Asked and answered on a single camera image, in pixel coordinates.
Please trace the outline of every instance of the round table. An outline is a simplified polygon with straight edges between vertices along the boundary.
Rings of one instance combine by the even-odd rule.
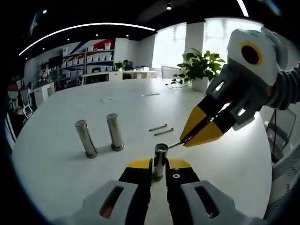
[[[54,93],[34,112],[17,139],[12,160],[25,191],[47,219],[79,210],[86,196],[108,180],[118,180],[126,164],[152,158],[157,143],[179,141],[191,110],[204,95],[190,86],[171,90],[165,83],[124,80],[74,87]],[[109,149],[106,116],[110,113],[119,115],[126,145],[120,152]],[[75,122],[82,119],[99,150],[94,159],[85,156],[75,129]],[[173,132],[154,136],[148,131],[166,123]],[[200,180],[232,197],[244,214],[264,216],[271,156],[259,113],[239,131],[231,129],[221,139],[200,146],[176,147],[168,157],[189,162]],[[166,192],[164,179],[152,185],[146,225],[173,224]]]

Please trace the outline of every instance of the window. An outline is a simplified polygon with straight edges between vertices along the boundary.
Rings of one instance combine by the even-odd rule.
[[[155,36],[152,67],[177,67],[183,62],[187,24],[180,23],[159,30]]]
[[[247,30],[260,30],[262,23],[236,19],[236,18],[210,18],[205,19],[203,52],[219,53],[227,62],[227,45],[231,33],[238,28]]]

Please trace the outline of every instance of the ceiling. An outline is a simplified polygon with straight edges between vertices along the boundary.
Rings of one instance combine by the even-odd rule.
[[[284,36],[287,30],[281,17],[275,15],[267,4],[261,1],[244,0],[249,18],[261,21],[271,30]],[[159,30],[181,23],[195,23],[215,16],[244,17],[237,0],[172,0],[172,10],[166,10],[167,0],[42,0],[39,2],[18,2],[16,15],[12,21],[17,41],[14,48],[20,53],[34,41],[52,32],[86,23],[129,23]],[[32,33],[30,27],[35,19]],[[102,38],[125,38],[141,40],[154,31],[124,26],[89,26],[67,30],[37,43],[19,57],[20,60],[35,57],[43,51],[70,42]]]

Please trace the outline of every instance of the curved light strip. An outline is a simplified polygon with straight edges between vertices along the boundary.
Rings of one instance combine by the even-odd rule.
[[[48,38],[54,34],[58,34],[60,32],[66,31],[66,30],[70,30],[70,29],[74,29],[74,28],[79,28],[79,27],[87,27],[87,26],[95,26],[95,25],[119,25],[119,26],[128,26],[128,27],[136,27],[136,28],[141,28],[141,29],[145,29],[145,30],[151,30],[151,31],[155,31],[155,29],[153,28],[149,28],[149,27],[143,27],[143,26],[139,26],[139,25],[134,25],[134,24],[127,24],[127,23],[118,23],[118,22],[96,22],[96,23],[87,23],[87,24],[82,24],[82,25],[77,25],[77,26],[73,26],[73,27],[68,27],[62,30],[58,30],[56,32],[53,32],[51,34],[46,35],[45,37],[42,37],[41,39],[33,42],[31,45],[29,45],[28,47],[26,47],[23,51],[21,51],[19,53],[19,56],[22,55],[25,51],[27,51],[28,49],[30,49],[32,46],[34,46],[36,43],[44,40],[45,38]]]
[[[240,8],[241,8],[241,10],[242,10],[242,12],[243,12],[243,15],[244,15],[245,17],[249,17],[248,11],[247,11],[247,9],[246,9],[246,6],[245,6],[243,0],[237,0],[237,2],[238,2],[239,6],[240,6]]]

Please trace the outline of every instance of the plant pot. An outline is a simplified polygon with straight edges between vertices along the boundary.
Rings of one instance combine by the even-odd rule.
[[[206,92],[208,85],[208,78],[204,77],[202,80],[201,79],[195,79],[192,83],[192,89],[195,91],[199,91],[202,93]]]

